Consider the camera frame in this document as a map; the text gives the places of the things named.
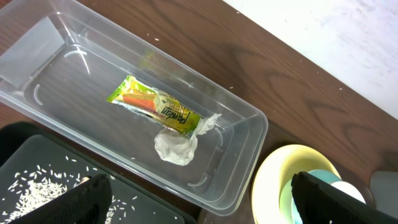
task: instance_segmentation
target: yellow snack wrapper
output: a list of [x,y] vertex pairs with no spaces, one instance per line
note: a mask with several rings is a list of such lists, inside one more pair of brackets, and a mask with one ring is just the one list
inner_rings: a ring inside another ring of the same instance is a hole
[[190,138],[197,128],[200,115],[181,105],[164,91],[151,88],[129,75],[106,99],[108,102],[130,105],[134,111],[150,116],[160,124]]

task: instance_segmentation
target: white tissue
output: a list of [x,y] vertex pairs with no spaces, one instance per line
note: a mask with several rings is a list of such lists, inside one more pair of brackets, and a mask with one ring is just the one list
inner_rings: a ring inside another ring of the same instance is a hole
[[155,149],[160,158],[180,166],[189,164],[198,147],[197,135],[206,134],[207,131],[213,129],[217,118],[220,116],[221,114],[214,114],[209,118],[199,120],[198,126],[190,139],[186,139],[173,129],[164,128],[161,130],[155,137]]

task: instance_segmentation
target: wooden table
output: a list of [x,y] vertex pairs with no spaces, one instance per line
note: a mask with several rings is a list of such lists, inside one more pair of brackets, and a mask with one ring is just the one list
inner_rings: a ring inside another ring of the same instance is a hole
[[[0,7],[8,1],[0,0]],[[270,126],[256,170],[274,149],[306,144],[332,160],[343,178],[371,202],[364,188],[371,174],[398,169],[397,120],[224,2],[80,2],[221,86],[233,86],[230,90],[235,95],[262,110]],[[0,126],[22,120],[31,121],[0,105]],[[120,167],[114,169],[123,172]],[[254,223],[251,186],[237,212],[217,217],[135,175],[124,175],[198,218],[199,223]]]

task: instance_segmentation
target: yellow bowl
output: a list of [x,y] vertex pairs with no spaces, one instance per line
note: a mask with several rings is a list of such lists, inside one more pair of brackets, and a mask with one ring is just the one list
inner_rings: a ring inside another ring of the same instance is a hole
[[256,223],[288,223],[279,212],[280,193],[294,174],[315,169],[327,170],[340,177],[325,156],[307,146],[288,145],[269,155],[261,164],[252,188],[251,204]]

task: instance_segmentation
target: black tray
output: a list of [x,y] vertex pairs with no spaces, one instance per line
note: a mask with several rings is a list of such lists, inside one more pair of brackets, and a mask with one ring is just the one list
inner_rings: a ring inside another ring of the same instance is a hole
[[[46,176],[46,178],[51,178],[52,182],[68,186],[68,189],[78,183],[78,174],[80,174],[80,179],[84,176],[107,174],[111,179],[113,195],[116,199],[111,205],[111,207],[116,207],[111,223],[196,223],[188,214],[33,124],[14,123],[0,129],[0,142],[2,144],[0,212],[8,213],[8,215],[0,216],[0,223],[9,217],[11,212],[17,210],[16,203],[20,195],[16,193],[21,190],[20,194],[23,194],[28,188],[27,181],[34,178],[29,177],[29,174],[38,170],[37,165],[47,172],[41,171],[41,174],[36,172],[35,182],[40,182]],[[51,170],[56,174],[61,173],[62,178],[51,175]],[[15,186],[14,191],[11,192],[13,189],[9,187],[17,179],[22,186]]]

